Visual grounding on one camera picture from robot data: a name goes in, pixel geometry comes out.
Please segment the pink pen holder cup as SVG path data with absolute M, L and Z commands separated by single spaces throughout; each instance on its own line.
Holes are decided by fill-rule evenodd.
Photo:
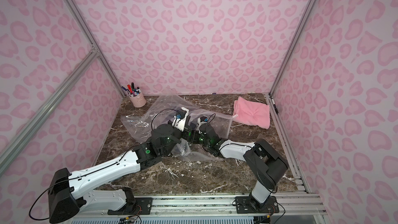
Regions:
M 141 108 L 146 104 L 146 99 L 143 93 L 137 95 L 130 94 L 129 98 L 135 108 Z

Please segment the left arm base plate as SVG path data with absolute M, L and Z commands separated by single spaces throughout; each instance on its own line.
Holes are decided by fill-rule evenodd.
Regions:
M 131 188 L 122 188 L 124 204 L 116 210 L 108 210 L 108 215 L 149 215 L 153 198 L 136 198 Z

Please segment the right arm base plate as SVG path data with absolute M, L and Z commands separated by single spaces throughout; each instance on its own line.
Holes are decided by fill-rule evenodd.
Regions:
M 277 200 L 269 196 L 264 203 L 259 203 L 253 196 L 236 197 L 232 203 L 238 214 L 268 214 L 279 213 Z

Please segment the aluminium corner post left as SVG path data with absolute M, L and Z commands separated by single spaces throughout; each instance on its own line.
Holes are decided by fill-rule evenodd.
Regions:
M 96 51 L 99 55 L 99 61 L 101 62 L 105 72 L 110 77 L 112 83 L 115 85 L 116 89 L 119 91 L 122 97 L 125 97 L 125 93 L 121 88 L 120 82 L 117 79 L 115 73 L 113 72 L 112 68 L 110 67 L 109 62 L 106 60 L 101 48 L 99 47 L 98 41 L 95 39 L 93 32 L 89 28 L 87 21 L 85 20 L 82 12 L 80 11 L 78 5 L 76 4 L 75 0 L 63 0 L 66 4 L 67 8 L 69 9 L 71 15 L 75 19 L 77 25 L 79 26 L 80 30 L 82 31 L 84 37 L 92 46 L 92 49 Z

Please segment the aluminium front rail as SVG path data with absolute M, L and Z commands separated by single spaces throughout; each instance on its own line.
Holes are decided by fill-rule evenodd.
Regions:
M 153 198 L 149 215 L 108 215 L 124 204 L 122 190 L 93 190 L 94 208 L 83 209 L 60 224 L 117 224 L 126 217 L 134 224 L 328 224 L 330 219 L 317 194 L 305 192 L 277 193 L 279 213 L 238 214 L 232 205 L 236 197 L 249 194 L 157 195 L 134 196 Z

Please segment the pink fluffy blanket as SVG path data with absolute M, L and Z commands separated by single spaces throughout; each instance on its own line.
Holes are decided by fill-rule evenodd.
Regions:
M 234 101 L 233 120 L 235 122 L 269 129 L 271 125 L 270 108 L 268 105 L 252 102 L 239 97 Z

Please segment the aluminium corner post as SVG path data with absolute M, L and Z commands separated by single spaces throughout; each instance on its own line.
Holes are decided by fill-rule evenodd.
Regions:
M 287 52 L 284 56 L 284 59 L 283 59 L 281 66 L 278 70 L 278 73 L 276 75 L 276 79 L 271 87 L 270 92 L 269 92 L 269 97 L 273 97 L 276 94 L 276 90 L 282 80 L 283 74 L 288 66 L 288 63 L 291 60 L 293 53 L 294 53 L 297 45 L 300 42 L 301 36 L 304 33 L 305 28 L 315 10 L 318 2 L 319 2 L 319 0 L 309 0 L 306 7 L 304 8 L 302 16 L 300 17 L 300 21 L 298 22 L 298 25 L 294 32 L 294 35 L 293 35 L 291 42 L 288 46 Z
M 77 25 L 79 26 L 80 30 L 82 31 L 84 37 L 92 46 L 92 49 L 96 51 L 99 55 L 99 61 L 101 62 L 105 72 L 110 77 L 112 83 L 115 85 L 116 89 L 119 91 L 122 97 L 125 97 L 125 93 L 121 88 L 120 82 L 117 79 L 115 73 L 113 72 L 112 68 L 110 67 L 109 62 L 106 60 L 101 48 L 99 47 L 98 41 L 95 39 L 93 32 L 89 28 L 87 21 L 85 20 L 82 12 L 80 11 L 78 5 L 76 4 L 75 0 L 63 0 L 66 4 L 67 8 L 69 9 L 71 15 L 75 19 Z

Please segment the aluminium corner post right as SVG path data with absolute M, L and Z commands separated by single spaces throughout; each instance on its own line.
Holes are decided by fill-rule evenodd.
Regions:
M 276 94 L 276 90 L 282 80 L 283 74 L 288 66 L 288 63 L 291 60 L 293 53 L 294 53 L 297 45 L 300 42 L 301 36 L 304 33 L 305 28 L 315 10 L 318 2 L 319 2 L 319 0 L 309 0 L 306 7 L 304 8 L 302 16 L 300 17 L 300 21 L 298 22 L 298 25 L 294 32 L 294 35 L 293 35 L 291 42 L 288 46 L 287 52 L 284 56 L 284 59 L 283 59 L 281 66 L 278 70 L 278 73 L 276 75 L 276 79 L 271 87 L 270 92 L 269 92 L 269 97 L 273 97 Z

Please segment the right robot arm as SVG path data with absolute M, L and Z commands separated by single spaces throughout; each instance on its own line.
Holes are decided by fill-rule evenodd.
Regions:
M 266 140 L 252 143 L 222 139 L 207 122 L 190 124 L 184 128 L 182 138 L 189 143 L 200 144 L 215 157 L 246 162 L 256 178 L 256 184 L 248 196 L 236 197 L 233 205 L 239 214 L 279 213 L 276 197 L 277 184 L 289 169 L 287 160 Z

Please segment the clear plastic vacuum bag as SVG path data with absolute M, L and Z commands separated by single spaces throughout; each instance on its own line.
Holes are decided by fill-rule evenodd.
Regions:
M 183 161 L 217 160 L 233 117 L 199 108 L 180 96 L 159 97 L 142 116 L 121 117 L 141 165 L 174 156 Z

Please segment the red marker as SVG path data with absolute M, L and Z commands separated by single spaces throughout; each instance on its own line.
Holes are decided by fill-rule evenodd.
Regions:
M 133 90 L 131 88 L 131 85 L 127 85 L 127 89 L 130 95 L 133 95 Z

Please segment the aluminium diagonal brace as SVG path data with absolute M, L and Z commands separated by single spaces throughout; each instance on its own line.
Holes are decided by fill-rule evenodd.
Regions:
M 33 136 L 68 95 L 72 87 L 76 85 L 82 75 L 84 75 L 93 61 L 97 58 L 97 53 L 97 49 L 91 50 L 85 59 L 75 67 L 70 75 L 68 75 L 64 82 L 59 85 L 51 97 L 47 99 L 38 111 L 35 112 L 33 117 L 20 129 L 20 132 L 13 137 L 10 144 L 1 154 L 1 175 L 4 175 L 14 160 L 28 145 Z

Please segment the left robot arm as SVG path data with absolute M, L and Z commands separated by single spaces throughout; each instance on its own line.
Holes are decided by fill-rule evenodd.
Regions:
M 67 168 L 56 171 L 47 190 L 50 223 L 62 223 L 83 209 L 94 208 L 95 200 L 88 195 L 93 189 L 161 162 L 181 140 L 192 136 L 196 125 L 190 124 L 189 120 L 190 116 L 186 116 L 161 124 L 151 130 L 146 142 L 97 166 L 73 172 Z

